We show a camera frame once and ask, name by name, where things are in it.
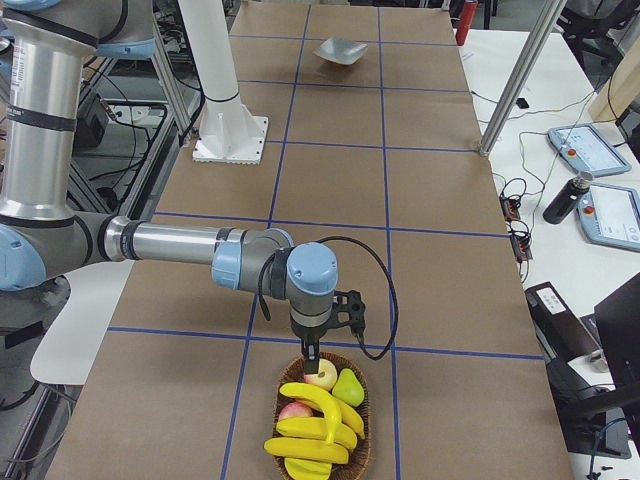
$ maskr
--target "tablet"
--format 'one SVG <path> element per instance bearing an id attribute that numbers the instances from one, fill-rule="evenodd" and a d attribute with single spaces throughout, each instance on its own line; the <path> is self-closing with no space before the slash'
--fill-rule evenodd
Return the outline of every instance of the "tablet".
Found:
<path id="1" fill-rule="evenodd" d="M 594 183 L 578 214 L 593 243 L 640 251 L 640 197 L 632 188 Z"/>
<path id="2" fill-rule="evenodd" d="M 604 177 L 631 170 L 629 162 L 592 124 L 552 128 L 547 135 L 560 156 L 576 172 Z"/>

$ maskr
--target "fruit basket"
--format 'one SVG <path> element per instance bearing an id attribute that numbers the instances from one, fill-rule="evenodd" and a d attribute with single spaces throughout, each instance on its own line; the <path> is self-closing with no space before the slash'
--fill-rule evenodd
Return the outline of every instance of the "fruit basket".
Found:
<path id="1" fill-rule="evenodd" d="M 367 389 L 364 374 L 348 358 L 343 357 L 332 352 L 321 352 L 321 358 L 325 358 L 331 361 L 341 371 L 343 368 L 350 368 L 356 375 L 356 378 L 360 384 L 364 387 L 365 397 L 364 401 L 359 407 L 355 408 L 355 411 L 362 417 L 364 422 L 364 439 L 358 439 L 358 444 L 354 451 L 349 456 L 349 463 L 346 465 L 334 465 L 331 471 L 330 480 L 357 480 L 362 477 L 367 465 L 369 464 L 369 457 L 371 454 L 371 427 L 370 427 L 370 405 L 369 405 L 369 391 Z M 288 382 L 300 382 L 304 376 L 302 357 L 294 360 L 285 369 L 280 381 L 278 383 L 279 391 L 280 387 Z M 278 422 L 278 416 L 285 405 L 291 403 L 291 399 L 278 393 L 276 398 L 276 404 L 273 415 L 273 437 L 280 437 L 281 435 L 276 431 L 276 423 Z M 284 466 L 284 459 L 282 457 L 274 457 L 276 466 L 285 480 L 293 480 Z"/>

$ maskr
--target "brown table surface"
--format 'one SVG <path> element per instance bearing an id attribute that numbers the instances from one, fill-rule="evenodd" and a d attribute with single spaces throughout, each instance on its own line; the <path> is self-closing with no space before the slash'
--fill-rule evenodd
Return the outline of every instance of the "brown table surface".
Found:
<path id="1" fill-rule="evenodd" d="M 334 35 L 368 51 L 327 64 L 312 52 Z M 367 360 L 348 331 L 322 344 L 367 377 L 365 478 L 573 478 L 448 15 L 248 3 L 231 43 L 243 102 L 270 118 L 263 160 L 183 150 L 155 221 L 350 235 L 389 262 L 390 354 Z M 338 288 L 362 292 L 367 343 L 384 345 L 384 277 L 333 247 Z M 206 266 L 138 263 L 48 478 L 279 478 L 262 443 L 299 344 L 287 305 L 270 305 L 268 324 Z"/>

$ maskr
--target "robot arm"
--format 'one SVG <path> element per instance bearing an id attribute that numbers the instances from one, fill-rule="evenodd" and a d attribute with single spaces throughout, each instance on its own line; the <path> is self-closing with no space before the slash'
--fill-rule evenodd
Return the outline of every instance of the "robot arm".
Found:
<path id="1" fill-rule="evenodd" d="M 212 265 L 216 284 L 258 293 L 261 305 L 263 294 L 289 300 L 308 373 L 318 370 L 327 329 L 364 330 L 364 305 L 357 292 L 334 291 L 336 257 L 322 244 L 294 247 L 276 229 L 178 227 L 72 211 L 66 192 L 82 61 L 92 54 L 148 58 L 151 0 L 4 3 L 15 45 L 0 195 L 0 290 L 39 285 L 101 261 L 202 263 Z M 358 318 L 339 322 L 340 313 L 351 318 L 356 303 Z"/>

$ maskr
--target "toy banana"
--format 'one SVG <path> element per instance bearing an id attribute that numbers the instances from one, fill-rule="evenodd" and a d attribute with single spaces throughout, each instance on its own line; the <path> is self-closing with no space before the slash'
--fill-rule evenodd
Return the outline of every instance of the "toy banana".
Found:
<path id="1" fill-rule="evenodd" d="M 346 448 L 336 443 L 327 445 L 322 440 L 276 437 L 264 442 L 264 449 L 274 457 L 302 458 L 341 465 L 349 462 Z"/>
<path id="2" fill-rule="evenodd" d="M 342 424 L 342 413 L 337 398 L 320 387 L 301 382 L 285 383 L 280 387 L 280 393 L 285 397 L 309 400 L 318 405 L 327 424 L 325 442 L 331 445 L 335 441 L 336 430 Z"/>
<path id="3" fill-rule="evenodd" d="M 347 405 L 345 402 L 340 400 L 339 398 L 335 398 L 336 402 L 338 402 L 338 406 L 340 407 L 340 414 L 342 415 L 342 422 L 351 428 L 354 432 L 358 434 L 360 438 L 364 440 L 364 421 L 362 417 L 356 412 L 351 405 Z M 308 400 L 300 400 L 305 405 L 313 408 L 317 412 L 322 412 L 322 409 L 316 405 L 314 402 L 310 402 Z"/>
<path id="4" fill-rule="evenodd" d="M 303 460 L 301 458 L 285 458 L 284 468 L 293 480 L 328 480 L 332 465 L 327 462 Z"/>
<path id="5" fill-rule="evenodd" d="M 285 418 L 276 424 L 276 430 L 285 437 L 322 440 L 327 436 L 326 422 L 320 417 Z M 336 443 L 352 452 L 356 448 L 358 439 L 353 430 L 341 423 L 336 430 Z"/>

